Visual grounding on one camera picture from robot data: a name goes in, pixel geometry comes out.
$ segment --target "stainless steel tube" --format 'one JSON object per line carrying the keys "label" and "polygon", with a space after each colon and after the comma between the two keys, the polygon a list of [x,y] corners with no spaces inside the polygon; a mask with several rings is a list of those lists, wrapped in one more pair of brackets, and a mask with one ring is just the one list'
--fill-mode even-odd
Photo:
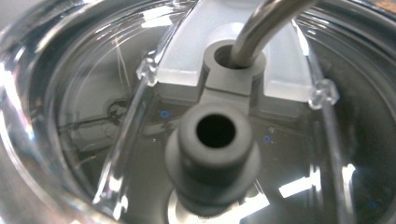
{"label": "stainless steel tube", "polygon": [[268,41],[303,10],[318,0],[264,0],[247,21],[231,52],[231,67],[249,67]]}

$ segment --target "circular hole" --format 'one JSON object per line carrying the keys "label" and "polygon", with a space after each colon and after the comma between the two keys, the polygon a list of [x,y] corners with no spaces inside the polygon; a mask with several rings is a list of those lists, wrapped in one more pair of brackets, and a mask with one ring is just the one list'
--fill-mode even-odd
{"label": "circular hole", "polygon": [[232,45],[223,46],[216,50],[215,52],[215,60],[216,62],[226,68],[231,69],[241,69],[241,67],[235,67],[231,63],[231,49]]}
{"label": "circular hole", "polygon": [[209,115],[199,121],[197,126],[199,140],[207,147],[228,146],[235,138],[233,122],[222,115]]}

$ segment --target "transparent plastic surface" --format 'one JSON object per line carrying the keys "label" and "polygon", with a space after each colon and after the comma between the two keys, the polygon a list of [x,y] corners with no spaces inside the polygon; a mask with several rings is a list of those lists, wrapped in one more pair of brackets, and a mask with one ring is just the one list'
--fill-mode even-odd
{"label": "transparent plastic surface", "polygon": [[[169,37],[196,3],[47,3],[21,24],[26,38],[12,33],[18,27],[0,36],[0,164],[9,171],[1,187],[18,186],[0,191],[18,204],[0,204],[6,223],[214,221],[177,202],[163,160],[170,132],[199,101],[205,77],[196,86],[155,77]],[[33,18],[40,25],[28,30]],[[297,20],[340,100],[332,107],[332,97],[319,97],[321,110],[312,110],[265,96],[262,79],[253,83],[248,118],[263,166],[220,223],[343,223],[339,202],[349,203],[355,212],[344,212],[358,223],[394,223],[391,20],[346,1],[323,1]],[[351,194],[340,196],[346,189]],[[11,208],[27,212],[7,213]]]}

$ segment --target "metal tube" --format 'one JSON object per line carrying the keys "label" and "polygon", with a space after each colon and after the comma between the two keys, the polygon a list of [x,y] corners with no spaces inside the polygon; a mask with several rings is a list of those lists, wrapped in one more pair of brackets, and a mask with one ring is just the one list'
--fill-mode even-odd
{"label": "metal tube", "polygon": [[230,67],[250,67],[268,41],[294,16],[318,0],[265,0],[245,24],[231,52]]}

